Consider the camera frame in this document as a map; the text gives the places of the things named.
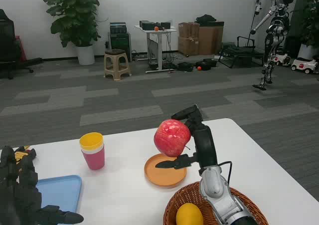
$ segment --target potted plant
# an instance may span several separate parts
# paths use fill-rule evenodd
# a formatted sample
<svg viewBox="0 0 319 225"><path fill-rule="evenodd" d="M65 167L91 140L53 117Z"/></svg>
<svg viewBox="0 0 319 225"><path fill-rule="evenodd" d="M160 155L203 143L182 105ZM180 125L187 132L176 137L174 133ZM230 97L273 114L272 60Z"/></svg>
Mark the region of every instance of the potted plant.
<svg viewBox="0 0 319 225"><path fill-rule="evenodd" d="M93 64L92 40L101 38L97 31L96 11L98 0L43 0L50 8L46 11L58 17L51 26L51 33L60 33L61 44L72 42L77 49L81 65Z"/></svg>
<svg viewBox="0 0 319 225"><path fill-rule="evenodd" d="M298 57L312 60L319 51L319 0L307 0L302 28L302 45Z"/></svg>

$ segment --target orange plate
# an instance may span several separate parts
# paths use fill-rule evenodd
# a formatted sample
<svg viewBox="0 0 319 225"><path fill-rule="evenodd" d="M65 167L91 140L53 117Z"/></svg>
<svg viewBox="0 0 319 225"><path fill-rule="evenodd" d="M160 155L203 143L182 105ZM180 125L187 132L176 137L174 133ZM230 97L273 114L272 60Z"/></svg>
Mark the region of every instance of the orange plate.
<svg viewBox="0 0 319 225"><path fill-rule="evenodd" d="M176 158L170 158L164 154L156 154L151 157L144 165L144 172L147 179L161 187L176 187L186 176L187 169L159 169L155 168L155 165L166 160L175 160Z"/></svg>

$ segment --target tray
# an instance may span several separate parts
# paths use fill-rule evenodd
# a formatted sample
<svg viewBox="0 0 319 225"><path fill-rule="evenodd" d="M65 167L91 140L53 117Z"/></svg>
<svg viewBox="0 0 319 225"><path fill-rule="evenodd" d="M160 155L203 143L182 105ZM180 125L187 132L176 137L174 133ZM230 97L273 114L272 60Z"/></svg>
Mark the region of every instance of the tray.
<svg viewBox="0 0 319 225"><path fill-rule="evenodd" d="M76 212L82 179L78 175L39 180L36 187L42 193L42 208L60 206L60 210Z"/></svg>

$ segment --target gray carpet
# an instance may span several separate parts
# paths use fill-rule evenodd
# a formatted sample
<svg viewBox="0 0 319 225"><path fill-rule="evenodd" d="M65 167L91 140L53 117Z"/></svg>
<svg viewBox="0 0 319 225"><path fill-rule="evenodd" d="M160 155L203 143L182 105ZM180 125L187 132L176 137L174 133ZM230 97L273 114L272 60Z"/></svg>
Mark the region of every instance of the gray carpet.
<svg viewBox="0 0 319 225"><path fill-rule="evenodd" d="M5 73L0 78L0 149L154 128L197 103L205 120L232 118L319 200L318 75L277 66L274 84L263 92L251 86L259 82L258 66L145 74L147 63L140 61L119 82L103 77L102 59L33 68L12 81Z"/></svg>

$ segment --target stacked cups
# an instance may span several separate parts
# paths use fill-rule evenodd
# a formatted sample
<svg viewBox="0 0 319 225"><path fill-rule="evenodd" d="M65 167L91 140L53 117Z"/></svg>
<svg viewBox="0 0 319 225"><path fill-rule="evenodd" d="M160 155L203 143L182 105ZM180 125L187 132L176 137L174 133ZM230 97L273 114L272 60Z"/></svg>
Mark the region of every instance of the stacked cups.
<svg viewBox="0 0 319 225"><path fill-rule="evenodd" d="M80 146L83 156L89 168L100 169L104 166L104 142L100 133L88 133L80 138Z"/></svg>

